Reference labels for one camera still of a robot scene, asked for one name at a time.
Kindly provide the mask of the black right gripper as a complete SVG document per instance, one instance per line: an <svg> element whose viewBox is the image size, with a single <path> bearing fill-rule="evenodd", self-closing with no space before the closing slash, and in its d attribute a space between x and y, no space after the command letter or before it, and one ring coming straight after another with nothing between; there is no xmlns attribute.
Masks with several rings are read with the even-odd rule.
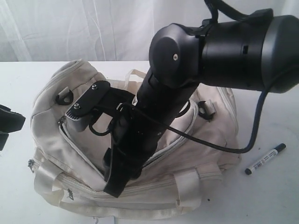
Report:
<svg viewBox="0 0 299 224"><path fill-rule="evenodd" d="M172 103L120 104L112 122L112 146L103 157L104 192L118 198L140 176L172 121Z"/></svg>

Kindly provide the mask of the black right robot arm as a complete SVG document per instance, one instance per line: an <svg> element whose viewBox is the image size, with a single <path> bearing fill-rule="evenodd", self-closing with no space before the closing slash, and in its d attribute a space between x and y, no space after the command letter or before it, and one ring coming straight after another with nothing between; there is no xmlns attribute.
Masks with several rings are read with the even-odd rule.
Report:
<svg viewBox="0 0 299 224"><path fill-rule="evenodd" d="M199 84L260 91L249 143L242 149L192 141L243 154L256 141L268 93L299 82L299 20L262 9L242 14L221 0L207 0L211 18L198 28L173 23L160 29L149 48L150 68L137 94L120 103L109 126L104 191L118 197L154 154L157 143Z"/></svg>

